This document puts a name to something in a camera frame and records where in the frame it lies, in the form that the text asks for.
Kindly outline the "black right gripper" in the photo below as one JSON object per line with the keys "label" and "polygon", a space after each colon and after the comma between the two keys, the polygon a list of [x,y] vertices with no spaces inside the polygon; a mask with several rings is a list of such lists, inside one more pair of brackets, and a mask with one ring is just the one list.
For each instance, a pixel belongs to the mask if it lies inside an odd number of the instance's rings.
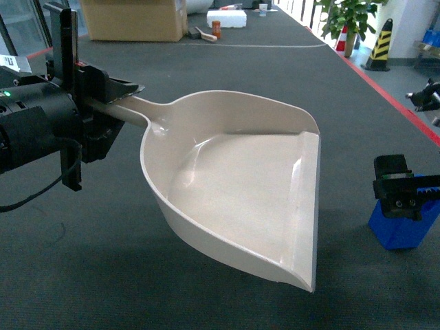
{"label": "black right gripper", "polygon": [[403,154],[380,155],[374,161],[374,195],[389,219],[422,220],[422,207],[439,200],[439,176],[416,175]]}

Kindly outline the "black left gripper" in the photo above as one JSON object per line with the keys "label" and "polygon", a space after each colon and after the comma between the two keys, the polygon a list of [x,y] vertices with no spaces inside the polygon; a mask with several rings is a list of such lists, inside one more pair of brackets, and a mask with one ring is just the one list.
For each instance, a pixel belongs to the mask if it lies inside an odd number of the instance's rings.
{"label": "black left gripper", "polygon": [[49,81],[60,87],[74,101],[75,116],[80,119],[82,161],[91,163],[103,160],[124,121],[111,116],[96,115],[91,105],[95,100],[104,105],[127,98],[144,90],[144,85],[110,78],[108,73],[83,62],[62,60],[46,61]]}

